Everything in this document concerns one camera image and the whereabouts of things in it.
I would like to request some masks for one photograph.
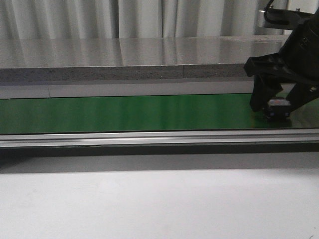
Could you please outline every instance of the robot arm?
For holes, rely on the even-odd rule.
[[[278,10],[270,7],[273,1],[265,8],[265,21],[293,32],[278,53],[250,57],[244,69],[255,76],[252,110],[263,110],[269,120],[285,120],[290,112],[319,98],[319,9],[315,14]],[[295,86],[286,99],[276,97],[287,82]]]

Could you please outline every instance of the metal rail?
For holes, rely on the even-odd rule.
[[[0,148],[319,142],[319,128],[0,135]]]

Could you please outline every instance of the black cable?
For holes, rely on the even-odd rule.
[[[267,22],[271,23],[271,24],[278,24],[278,25],[288,25],[289,22],[285,21],[285,20],[271,20],[268,18],[268,10],[271,6],[271,4],[274,2],[274,0],[270,0],[267,4],[267,6],[265,7],[265,13],[264,13],[264,18]]]

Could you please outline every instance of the gray countertop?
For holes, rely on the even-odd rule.
[[[0,83],[242,77],[248,57],[275,53],[286,39],[0,40]]]

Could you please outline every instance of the white curtain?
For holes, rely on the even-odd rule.
[[[276,0],[314,12],[319,0]],[[279,34],[256,26],[268,0],[0,0],[0,39]]]

